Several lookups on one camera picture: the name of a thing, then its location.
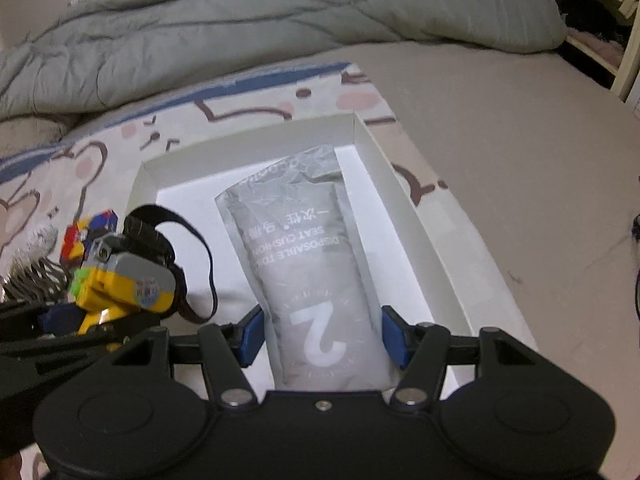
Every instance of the white number 2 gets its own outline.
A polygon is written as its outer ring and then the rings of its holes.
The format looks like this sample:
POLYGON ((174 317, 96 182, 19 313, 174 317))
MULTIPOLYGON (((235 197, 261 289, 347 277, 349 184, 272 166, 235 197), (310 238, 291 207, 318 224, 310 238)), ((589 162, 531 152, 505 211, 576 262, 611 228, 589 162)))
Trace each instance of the white number 2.
POLYGON ((289 315, 293 325, 299 325, 305 321, 312 321, 311 328, 305 338, 305 357, 313 366, 325 368, 335 365, 344 357, 347 351, 347 343, 334 341, 328 352, 320 348, 322 336, 329 325, 334 305, 331 301, 324 301, 314 306, 303 308, 289 315))

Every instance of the beige bed sheet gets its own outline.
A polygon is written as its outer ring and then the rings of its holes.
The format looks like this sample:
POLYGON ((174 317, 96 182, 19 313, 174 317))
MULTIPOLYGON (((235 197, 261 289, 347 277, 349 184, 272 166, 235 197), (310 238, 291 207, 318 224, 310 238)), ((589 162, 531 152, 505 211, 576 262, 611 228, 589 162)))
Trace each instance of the beige bed sheet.
POLYGON ((540 351, 613 407, 603 473, 635 480, 640 121, 554 54, 404 43, 313 59, 370 76, 478 228, 540 351))

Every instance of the pink cheek spot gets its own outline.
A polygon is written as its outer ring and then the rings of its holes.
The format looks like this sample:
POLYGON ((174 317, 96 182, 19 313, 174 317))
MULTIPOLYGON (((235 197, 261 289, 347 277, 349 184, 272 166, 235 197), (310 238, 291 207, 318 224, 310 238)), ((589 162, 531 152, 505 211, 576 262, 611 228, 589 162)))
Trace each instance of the pink cheek spot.
POLYGON ((123 139, 130 139, 133 137, 136 134, 136 130, 136 123, 128 123, 120 127, 120 133, 122 134, 123 139))
POLYGON ((40 205, 38 209, 40 211, 46 211, 49 209, 49 204, 51 204, 51 199, 53 198, 53 193, 50 189, 47 189, 44 194, 40 197, 40 205))
POLYGON ((369 110, 376 106, 382 99, 378 94, 373 92, 347 92, 340 95, 335 102, 336 107, 340 110, 369 110))
POLYGON ((93 169, 94 164, 92 163, 91 157, 81 158, 80 161, 76 164, 76 177, 80 180, 86 180, 89 175, 91 175, 91 170, 93 169))
POLYGON ((279 108, 280 110, 284 110, 285 112, 289 112, 291 115, 293 115, 293 112, 296 111, 293 104, 290 103, 289 101, 283 101, 281 103, 276 104, 276 108, 279 108))

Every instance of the cartoon face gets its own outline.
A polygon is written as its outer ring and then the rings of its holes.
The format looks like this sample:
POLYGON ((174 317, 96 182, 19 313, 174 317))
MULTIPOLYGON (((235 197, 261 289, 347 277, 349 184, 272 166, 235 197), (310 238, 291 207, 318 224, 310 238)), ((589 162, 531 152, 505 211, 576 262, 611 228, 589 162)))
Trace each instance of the cartoon face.
POLYGON ((59 231, 60 250, 66 226, 82 218, 87 193, 107 159, 103 142, 80 141, 22 177, 1 186, 0 267, 6 269, 29 231, 43 222, 59 231), (12 250, 6 250, 11 244, 12 250))

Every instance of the blue border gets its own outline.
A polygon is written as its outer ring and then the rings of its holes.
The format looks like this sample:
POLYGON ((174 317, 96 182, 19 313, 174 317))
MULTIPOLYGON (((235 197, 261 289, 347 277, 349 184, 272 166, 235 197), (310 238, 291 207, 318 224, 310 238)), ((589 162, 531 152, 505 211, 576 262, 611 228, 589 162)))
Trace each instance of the blue border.
MULTIPOLYGON (((323 74, 341 72, 350 64, 350 62, 343 61, 324 65, 299 66, 298 68, 293 68, 291 70, 273 69, 237 80, 216 83, 211 87, 202 88, 190 92, 183 96, 165 101, 162 104, 143 108, 142 110, 139 110, 124 118, 118 119, 117 121, 114 121, 107 126, 101 127, 100 129, 111 128, 112 126, 116 126, 117 124, 121 124, 132 119, 148 116, 156 112, 166 110, 167 108, 180 106, 193 101, 238 95, 246 92, 263 90, 265 88, 283 86, 323 74)), ((86 134, 83 137, 93 135, 94 133, 95 132, 86 134)), ((71 146, 83 137, 61 140, 56 144, 27 150, 25 152, 17 153, 16 155, 8 156, 4 159, 0 159, 0 184, 7 182, 19 175, 28 173, 39 164, 47 162, 51 158, 51 156, 60 148, 71 146)))

